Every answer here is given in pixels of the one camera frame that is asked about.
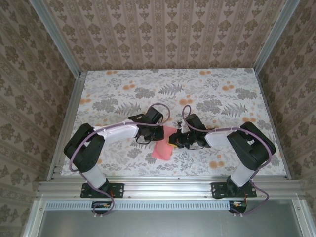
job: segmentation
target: cable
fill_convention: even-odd
[[[245,199],[243,200],[247,205],[247,193],[245,192]]]
[[[95,134],[97,134],[98,132],[101,132],[101,131],[104,131],[104,129],[110,129],[110,128],[114,128],[114,127],[118,127],[118,126],[126,126],[126,125],[145,125],[145,126],[161,126],[163,124],[165,124],[169,119],[170,119],[170,115],[171,115],[171,112],[170,112],[170,109],[168,106],[166,106],[165,104],[163,103],[155,103],[155,104],[152,104],[149,108],[153,107],[153,106],[156,106],[156,105],[161,105],[161,106],[164,106],[167,110],[168,110],[168,118],[161,122],[161,123],[156,123],[156,124],[150,124],[150,123],[142,123],[142,122],[122,122],[122,123],[118,123],[118,124],[113,124],[113,125],[110,125],[110,126],[106,126],[106,127],[103,127],[103,128],[100,128],[98,130],[95,130],[93,131],[92,133],[90,133],[88,136],[86,136],[83,141],[79,144],[79,146],[76,148],[75,152],[73,153],[71,159],[70,159],[70,163],[69,163],[69,169],[70,171],[72,172],[77,172],[81,175],[82,178],[84,178],[84,180],[88,183],[88,185],[95,191],[99,192],[99,193],[102,193],[104,194],[105,196],[107,196],[109,199],[111,199],[111,207],[110,209],[103,215],[108,215],[114,208],[114,205],[115,205],[115,202],[114,202],[114,199],[113,197],[111,197],[108,193],[106,193],[105,191],[102,191],[96,187],[94,187],[87,179],[86,177],[77,169],[73,169],[73,162],[74,162],[74,159],[76,157],[76,155],[78,154],[79,150],[81,149],[81,147],[92,137],[94,136]]]
[[[195,131],[199,131],[199,132],[210,132],[209,130],[197,129],[197,128],[191,126],[191,125],[186,121],[186,119],[185,119],[184,111],[185,111],[186,108],[189,108],[189,109],[190,109],[188,116],[191,114],[191,111],[192,111],[190,105],[186,105],[186,106],[184,106],[183,109],[182,109],[182,118],[183,118],[184,122],[186,123],[186,125],[187,125],[189,128],[191,128],[191,129],[193,129],[193,130],[195,130]],[[255,207],[255,208],[252,209],[251,211],[248,211],[248,212],[246,212],[246,213],[244,213],[244,214],[241,214],[241,213],[238,212],[237,210],[231,208],[231,210],[233,210],[234,212],[236,212],[236,213],[239,214],[240,216],[243,216],[243,215],[247,215],[247,214],[250,214],[250,213],[254,212],[254,211],[257,210],[258,208],[260,208],[262,205],[266,204],[266,202],[269,200],[269,197],[270,197],[269,194],[268,194],[266,191],[263,191],[262,189],[258,188],[258,187],[253,183],[252,179],[253,179],[253,177],[256,176],[256,174],[260,171],[260,169],[262,169],[263,167],[267,166],[267,165],[271,162],[272,153],[271,153],[271,151],[270,151],[268,145],[267,145],[259,136],[257,136],[257,135],[254,134],[253,132],[250,132],[250,131],[248,131],[248,130],[246,130],[246,129],[243,129],[243,128],[240,128],[240,127],[231,127],[231,128],[214,129],[214,130],[212,130],[212,131],[214,131],[214,132],[220,132],[220,131],[230,131],[230,130],[239,130],[239,131],[245,132],[246,134],[249,134],[250,136],[254,137],[254,138],[257,139],[259,142],[262,143],[262,145],[267,149],[267,152],[268,152],[268,154],[269,154],[268,160],[267,160],[264,164],[262,164],[262,165],[252,174],[252,176],[250,177],[250,183],[251,183],[251,185],[254,186],[257,190],[259,190],[259,191],[263,192],[265,195],[267,195],[267,198],[266,198],[262,203],[260,203],[257,207]]]
[[[194,151],[194,150],[201,150],[201,149],[203,149],[205,146],[202,146],[202,147],[200,147],[200,148],[193,148],[193,149],[188,149],[189,151]]]
[[[138,142],[138,139],[139,139],[140,137],[138,137],[138,138],[136,138],[136,142],[138,143],[138,144],[140,144],[140,145],[148,145],[152,140],[149,140],[147,143],[142,143],[142,142]]]
[[[92,209],[92,212],[93,212],[93,214],[94,214],[94,217],[97,216],[97,213],[95,213],[95,208],[96,208],[97,206],[104,206],[104,203],[98,202],[98,203],[95,203],[95,204],[94,204],[93,209]]]

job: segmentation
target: pink sponge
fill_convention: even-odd
[[[169,136],[177,132],[174,127],[163,126],[163,140],[156,142],[152,157],[162,160],[170,160],[173,147],[168,144]]]

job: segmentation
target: patterned wallpaper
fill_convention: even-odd
[[[301,0],[259,74],[293,178],[316,214],[316,0]]]
[[[74,79],[27,0],[0,1],[0,236],[19,236]]]
[[[82,70],[251,68],[285,0],[43,0]]]

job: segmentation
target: black bracket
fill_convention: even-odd
[[[141,122],[141,123],[148,123],[148,124],[156,124],[160,120],[163,120],[163,115],[158,110],[153,107],[150,107],[146,114],[139,114],[136,116],[130,116],[128,119],[132,120],[133,122]],[[139,144],[149,144],[151,141],[160,141],[163,139],[163,127],[162,126],[146,126],[146,125],[137,125],[138,133],[136,134],[136,142],[140,136],[144,137],[146,143],[139,143]]]
[[[186,122],[191,125],[192,127],[195,127],[197,129],[206,130],[206,127],[201,122],[199,117],[196,114],[191,114],[185,118]],[[210,148],[209,144],[205,140],[205,136],[208,132],[199,132],[189,127],[189,132],[182,133],[182,130],[179,128],[177,132],[171,134],[169,136],[168,143],[174,147],[177,148],[187,148],[190,149],[190,145],[192,145],[194,142],[197,142],[197,144],[201,148]]]
[[[109,183],[109,188],[106,191],[113,198],[123,198],[124,194],[124,183]],[[84,183],[81,188],[80,198],[108,198],[104,194],[95,191],[88,185]]]
[[[238,193],[232,195],[228,192],[228,187],[226,182],[218,182],[218,183],[211,183],[211,191],[212,196],[214,199],[222,199],[222,198],[256,198],[257,193],[256,189],[251,185],[250,182],[246,183],[242,190]]]

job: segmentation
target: floral tablecloth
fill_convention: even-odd
[[[153,103],[171,109],[166,125],[176,127],[184,105],[190,104],[207,128],[253,122],[276,146],[271,164],[259,175],[285,175],[284,165],[253,69],[177,69],[89,71],[74,132],[82,123],[114,124],[145,113]],[[166,115],[164,107],[157,109]],[[98,164],[106,175],[210,176],[230,175],[239,164],[232,148],[188,151],[173,149],[169,161],[151,156],[154,142],[140,145],[127,139],[104,147]],[[72,175],[65,159],[62,175]]]

